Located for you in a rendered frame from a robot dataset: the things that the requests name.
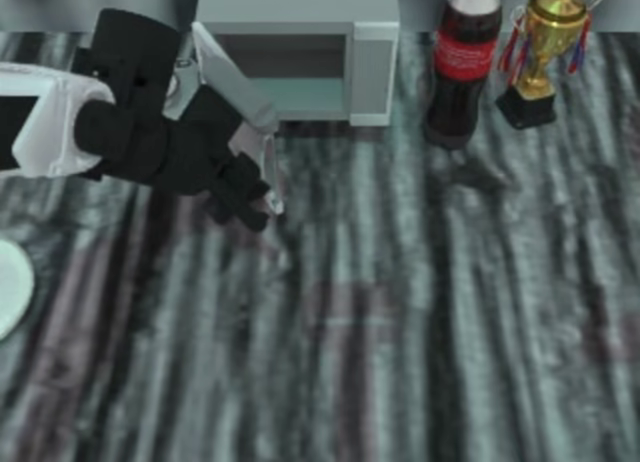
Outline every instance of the trophy cup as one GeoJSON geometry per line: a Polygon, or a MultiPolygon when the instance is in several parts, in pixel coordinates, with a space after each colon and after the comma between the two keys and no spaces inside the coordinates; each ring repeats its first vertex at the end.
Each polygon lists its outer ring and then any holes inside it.
{"type": "Polygon", "coordinates": [[[511,14],[514,24],[511,40],[498,62],[498,69],[510,71],[511,55],[522,39],[516,65],[509,77],[509,88],[496,104],[507,121],[517,129],[553,122],[555,90],[545,69],[551,59],[573,47],[569,73],[584,60],[591,10],[602,0],[529,0],[511,14]]]}

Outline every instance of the dark liquid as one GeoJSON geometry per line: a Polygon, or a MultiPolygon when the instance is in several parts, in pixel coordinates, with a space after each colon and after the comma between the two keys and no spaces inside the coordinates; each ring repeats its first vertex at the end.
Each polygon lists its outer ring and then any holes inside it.
{"type": "MultiPolygon", "coordinates": [[[[440,24],[443,34],[465,44],[483,44],[498,37],[502,11],[469,16],[446,6],[440,24]]],[[[458,81],[437,70],[431,80],[431,100],[423,121],[425,139],[450,150],[463,148],[478,122],[478,101],[487,78],[458,81]]]]}

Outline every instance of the red label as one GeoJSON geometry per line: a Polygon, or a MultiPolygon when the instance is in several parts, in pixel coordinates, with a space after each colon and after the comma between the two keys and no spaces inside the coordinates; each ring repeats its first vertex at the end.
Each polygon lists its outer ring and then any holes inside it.
{"type": "Polygon", "coordinates": [[[435,69],[454,80],[482,79],[491,72],[497,40],[483,44],[462,44],[438,32],[434,49],[435,69]]]}

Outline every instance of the box opening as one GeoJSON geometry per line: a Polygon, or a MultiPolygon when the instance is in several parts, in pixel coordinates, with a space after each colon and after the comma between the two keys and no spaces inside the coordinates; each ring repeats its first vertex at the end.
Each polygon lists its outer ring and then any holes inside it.
{"type": "Polygon", "coordinates": [[[346,117],[344,35],[216,34],[216,39],[273,100],[283,120],[346,117]]]}

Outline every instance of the gold trophy lid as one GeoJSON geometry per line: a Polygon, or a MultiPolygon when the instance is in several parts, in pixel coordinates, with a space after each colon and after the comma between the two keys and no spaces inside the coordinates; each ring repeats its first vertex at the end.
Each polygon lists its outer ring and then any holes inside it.
{"type": "Polygon", "coordinates": [[[587,15],[584,0],[529,0],[529,7],[541,18],[559,23],[578,22],[587,15]]]}

